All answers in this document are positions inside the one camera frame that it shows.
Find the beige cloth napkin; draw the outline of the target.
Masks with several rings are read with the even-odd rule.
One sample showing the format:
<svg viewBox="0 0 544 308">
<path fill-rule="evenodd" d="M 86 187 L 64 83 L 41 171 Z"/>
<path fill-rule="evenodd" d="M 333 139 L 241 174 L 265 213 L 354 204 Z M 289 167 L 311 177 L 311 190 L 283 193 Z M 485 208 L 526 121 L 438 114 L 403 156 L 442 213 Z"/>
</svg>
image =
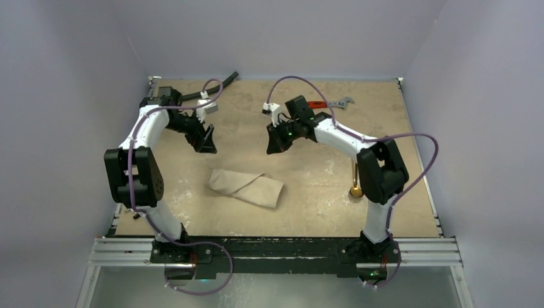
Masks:
<svg viewBox="0 0 544 308">
<path fill-rule="evenodd" d="M 276 209 L 284 183 L 264 173 L 242 173 L 213 169 L 207 187 L 252 205 Z"/>
</svg>

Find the gold spoon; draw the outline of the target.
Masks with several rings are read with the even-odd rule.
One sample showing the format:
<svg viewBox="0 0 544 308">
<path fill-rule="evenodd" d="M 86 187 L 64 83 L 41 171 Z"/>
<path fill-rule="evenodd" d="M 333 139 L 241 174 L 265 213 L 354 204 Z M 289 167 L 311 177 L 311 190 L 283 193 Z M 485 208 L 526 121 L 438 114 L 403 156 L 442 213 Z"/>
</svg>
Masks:
<svg viewBox="0 0 544 308">
<path fill-rule="evenodd" d="M 359 185 L 359 167 L 355 160 L 352 160 L 352 186 L 349 193 L 353 198 L 359 199 L 363 197 L 363 191 Z"/>
</svg>

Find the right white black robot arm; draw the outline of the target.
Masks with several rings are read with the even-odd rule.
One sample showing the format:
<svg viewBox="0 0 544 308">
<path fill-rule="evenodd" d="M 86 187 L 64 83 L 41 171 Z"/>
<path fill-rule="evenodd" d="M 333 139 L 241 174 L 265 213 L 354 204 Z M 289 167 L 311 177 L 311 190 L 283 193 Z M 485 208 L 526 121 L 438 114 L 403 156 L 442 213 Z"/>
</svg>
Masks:
<svg viewBox="0 0 544 308">
<path fill-rule="evenodd" d="M 282 119 L 279 104 L 264 103 L 268 155 L 287 151 L 297 139 L 310 139 L 345 154 L 352 160 L 354 181 L 368 199 L 367 218 L 361 232 L 360 252 L 368 261 L 383 256 L 392 243 L 390 220 L 395 198 L 404 191 L 409 173 L 394 140 L 378 141 L 333 120 L 325 112 L 315 113 L 303 96 L 286 104 L 289 116 Z"/>
</svg>

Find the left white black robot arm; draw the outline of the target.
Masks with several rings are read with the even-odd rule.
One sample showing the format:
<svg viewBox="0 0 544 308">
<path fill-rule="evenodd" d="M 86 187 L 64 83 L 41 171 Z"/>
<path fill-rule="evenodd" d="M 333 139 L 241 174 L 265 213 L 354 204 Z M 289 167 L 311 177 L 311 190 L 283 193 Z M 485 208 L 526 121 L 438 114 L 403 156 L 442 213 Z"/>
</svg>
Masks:
<svg viewBox="0 0 544 308">
<path fill-rule="evenodd" d="M 217 97 L 203 90 L 196 105 L 187 107 L 172 87 L 159 91 L 161 96 L 142 99 L 127 138 L 105 151 L 104 162 L 113 200 L 145 219 L 156 241 L 166 245 L 166 254 L 184 262 L 191 256 L 192 243 L 183 224 L 161 203 L 165 184 L 153 148 L 164 130 L 172 130 L 182 134 L 195 152 L 215 154 L 214 126 L 206 124 L 205 117 L 217 109 Z"/>
</svg>

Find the black foam tube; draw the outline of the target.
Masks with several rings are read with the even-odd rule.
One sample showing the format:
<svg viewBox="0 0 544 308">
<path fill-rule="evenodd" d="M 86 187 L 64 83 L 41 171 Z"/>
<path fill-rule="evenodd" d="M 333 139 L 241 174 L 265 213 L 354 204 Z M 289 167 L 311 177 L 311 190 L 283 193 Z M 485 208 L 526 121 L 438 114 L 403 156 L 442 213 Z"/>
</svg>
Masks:
<svg viewBox="0 0 544 308">
<path fill-rule="evenodd" d="M 203 91 L 205 91 L 208 95 L 216 94 L 219 92 L 221 87 L 225 89 L 228 87 L 231 83 L 233 83 L 236 79 L 238 79 L 239 73 L 237 71 L 234 71 L 229 77 L 227 77 L 225 80 L 222 81 L 221 85 L 216 85 L 215 87 L 211 88 L 204 88 Z M 201 94 L 200 92 L 194 92 L 191 94 L 182 94 L 180 97 L 181 102 L 190 101 L 194 99 L 200 99 Z"/>
</svg>

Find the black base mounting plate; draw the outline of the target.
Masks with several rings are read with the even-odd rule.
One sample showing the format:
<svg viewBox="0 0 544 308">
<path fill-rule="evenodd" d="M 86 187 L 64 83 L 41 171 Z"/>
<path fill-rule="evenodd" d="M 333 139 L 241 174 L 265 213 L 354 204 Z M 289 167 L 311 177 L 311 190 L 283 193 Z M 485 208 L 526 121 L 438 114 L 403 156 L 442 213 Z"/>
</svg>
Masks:
<svg viewBox="0 0 544 308">
<path fill-rule="evenodd" d="M 358 237 L 235 237 L 190 236 L 181 247 L 154 240 L 152 264 L 185 266 L 196 279 L 218 273 L 335 275 L 382 280 L 400 259 L 398 244 L 386 239 L 373 244 Z"/>
</svg>

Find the red handled adjustable wrench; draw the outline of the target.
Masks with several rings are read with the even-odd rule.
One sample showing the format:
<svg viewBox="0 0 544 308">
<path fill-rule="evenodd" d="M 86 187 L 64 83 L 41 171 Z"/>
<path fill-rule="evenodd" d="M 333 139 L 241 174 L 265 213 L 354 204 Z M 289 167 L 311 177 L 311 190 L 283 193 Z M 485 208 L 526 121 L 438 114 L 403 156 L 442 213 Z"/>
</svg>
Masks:
<svg viewBox="0 0 544 308">
<path fill-rule="evenodd" d="M 309 106 L 312 109 L 322 109 L 322 108 L 341 108 L 346 110 L 349 104 L 354 104 L 355 101 L 350 97 L 343 97 L 337 101 L 308 101 Z"/>
</svg>

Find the left aluminium side rail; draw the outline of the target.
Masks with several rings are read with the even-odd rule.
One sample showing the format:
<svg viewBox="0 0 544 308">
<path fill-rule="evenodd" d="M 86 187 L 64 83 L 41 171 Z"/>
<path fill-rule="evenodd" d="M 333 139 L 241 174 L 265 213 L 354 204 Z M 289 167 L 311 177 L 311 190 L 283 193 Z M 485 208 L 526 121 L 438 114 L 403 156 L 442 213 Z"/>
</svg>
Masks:
<svg viewBox="0 0 544 308">
<path fill-rule="evenodd" d="M 139 117 L 139 103 L 143 97 L 157 94 L 160 76 L 149 77 L 149 87 L 142 94 L 130 94 L 128 105 L 112 107 L 108 115 L 112 116 L 109 134 L 110 140 L 105 143 L 105 149 L 118 148 L 125 141 Z M 108 237 L 153 237 L 152 229 L 143 218 L 133 219 L 135 213 L 122 203 L 115 203 L 115 214 Z"/>
</svg>

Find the aluminium side rail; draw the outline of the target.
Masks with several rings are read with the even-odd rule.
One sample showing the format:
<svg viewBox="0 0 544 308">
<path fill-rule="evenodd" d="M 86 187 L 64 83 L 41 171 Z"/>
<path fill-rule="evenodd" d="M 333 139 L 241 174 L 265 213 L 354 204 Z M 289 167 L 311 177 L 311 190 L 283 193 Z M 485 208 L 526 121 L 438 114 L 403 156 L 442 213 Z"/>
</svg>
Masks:
<svg viewBox="0 0 544 308">
<path fill-rule="evenodd" d="M 446 221 L 444 176 L 444 145 L 441 138 L 443 130 L 440 110 L 444 107 L 442 91 L 447 88 L 441 77 L 406 75 L 399 79 L 405 113 L 410 130 L 414 133 L 428 134 L 437 139 L 439 155 L 421 179 L 400 200 L 395 210 L 393 230 L 400 237 L 439 237 L 441 228 L 436 221 Z"/>
<path fill-rule="evenodd" d="M 160 76 L 149 77 L 149 87 L 142 94 L 130 94 L 128 105 L 112 107 L 108 115 L 112 116 L 109 134 L 110 140 L 105 143 L 105 149 L 118 148 L 125 141 L 139 117 L 139 103 L 143 97 L 157 94 Z M 135 213 L 122 203 L 115 203 L 115 214 L 108 237 L 153 237 L 152 229 L 143 218 L 133 219 Z"/>
</svg>

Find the right aluminium side rail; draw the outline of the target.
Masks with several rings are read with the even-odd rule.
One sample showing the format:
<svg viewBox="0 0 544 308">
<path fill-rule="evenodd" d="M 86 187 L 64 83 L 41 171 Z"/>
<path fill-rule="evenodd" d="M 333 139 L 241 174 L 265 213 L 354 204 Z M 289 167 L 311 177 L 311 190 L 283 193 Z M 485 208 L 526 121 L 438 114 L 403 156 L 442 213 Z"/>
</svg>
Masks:
<svg viewBox="0 0 544 308">
<path fill-rule="evenodd" d="M 441 77 L 406 75 L 399 79 L 405 113 L 410 130 L 414 133 L 428 134 L 437 139 L 439 155 L 421 179 L 400 200 L 395 210 L 393 230 L 400 237 L 439 237 L 441 228 L 436 221 L 446 221 L 444 176 L 444 145 L 441 138 L 443 130 L 440 110 L 444 107 L 442 91 L 447 88 Z"/>
</svg>

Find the aluminium front rail frame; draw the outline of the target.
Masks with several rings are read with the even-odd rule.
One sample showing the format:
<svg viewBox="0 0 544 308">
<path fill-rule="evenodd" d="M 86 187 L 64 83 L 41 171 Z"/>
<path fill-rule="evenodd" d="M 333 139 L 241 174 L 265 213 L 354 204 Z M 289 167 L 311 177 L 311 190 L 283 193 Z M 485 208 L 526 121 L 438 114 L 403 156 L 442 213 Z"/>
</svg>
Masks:
<svg viewBox="0 0 544 308">
<path fill-rule="evenodd" d="M 151 268 L 151 238 L 105 238 L 94 241 L 77 307 L 90 307 L 100 269 L 105 267 Z M 453 278 L 461 307 L 474 303 L 465 281 L 463 262 L 454 238 L 399 238 L 404 267 L 446 267 Z"/>
</svg>

